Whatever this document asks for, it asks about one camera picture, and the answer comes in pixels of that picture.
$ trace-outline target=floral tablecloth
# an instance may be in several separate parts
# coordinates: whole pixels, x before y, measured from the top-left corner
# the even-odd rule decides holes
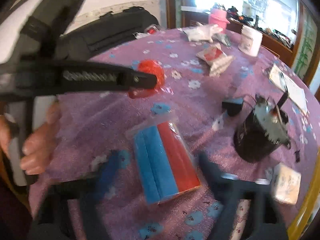
[[[265,170],[279,162],[302,174],[296,205],[279,204],[287,226],[293,221],[307,193],[316,163],[320,140],[320,106],[309,89],[285,64],[264,48],[256,58],[238,49],[240,35],[227,32],[231,48],[222,45],[227,55],[236,59],[220,77],[209,77],[208,66],[196,58],[196,53],[209,46],[206,42],[188,42],[181,30],[158,32],[135,40],[92,59],[136,68],[141,60],[154,59],[165,70],[166,86],[171,93],[158,93],[145,99],[130,99],[127,94],[81,93],[59,97],[63,117],[54,158],[39,181],[31,187],[30,203],[33,213],[48,185],[54,181],[78,178],[90,171],[91,161],[110,150],[122,150],[121,170],[114,185],[98,207],[112,239],[206,239],[222,205],[217,202],[204,184],[196,191],[184,194],[160,205],[147,205],[134,160],[133,143],[124,132],[143,122],[158,105],[175,110],[179,117],[177,127],[194,154],[205,150],[211,161],[240,179],[255,181],[265,178]],[[224,97],[243,94],[271,96],[278,101],[281,91],[273,85],[264,70],[276,61],[277,65],[305,90],[310,112],[303,116],[291,100],[283,110],[289,115],[288,132],[301,152],[300,163],[295,163],[294,151],[279,147],[263,161],[250,164],[242,160],[233,148],[235,128],[243,122],[251,107],[245,105],[236,117],[223,114]],[[242,200],[235,218],[233,240],[240,238],[248,201]],[[71,215],[78,239],[85,239],[76,201],[70,201]]]

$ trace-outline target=black bag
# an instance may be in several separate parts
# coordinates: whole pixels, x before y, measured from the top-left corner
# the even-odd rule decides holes
[[[158,20],[143,7],[131,7],[121,13],[111,12],[66,35],[57,43],[55,58],[85,61],[110,48],[135,39]]]

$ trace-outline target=pink container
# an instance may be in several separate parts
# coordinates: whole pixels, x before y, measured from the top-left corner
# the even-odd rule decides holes
[[[223,29],[221,33],[225,33],[227,24],[230,22],[227,20],[227,12],[220,9],[212,9],[209,15],[209,24],[217,24]]]

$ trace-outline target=black container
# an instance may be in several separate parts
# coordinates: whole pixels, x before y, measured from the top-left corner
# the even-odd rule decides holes
[[[291,148],[286,124],[288,117],[281,111],[282,123],[272,113],[272,107],[263,101],[255,105],[244,123],[234,134],[234,146],[239,156],[249,163],[261,161],[279,146]]]

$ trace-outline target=yellow table edge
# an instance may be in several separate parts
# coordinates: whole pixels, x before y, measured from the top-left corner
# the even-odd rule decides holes
[[[320,149],[317,153],[317,161],[310,181],[309,190],[303,200],[302,206],[293,222],[288,228],[289,240],[298,240],[308,223],[316,199],[320,192]]]

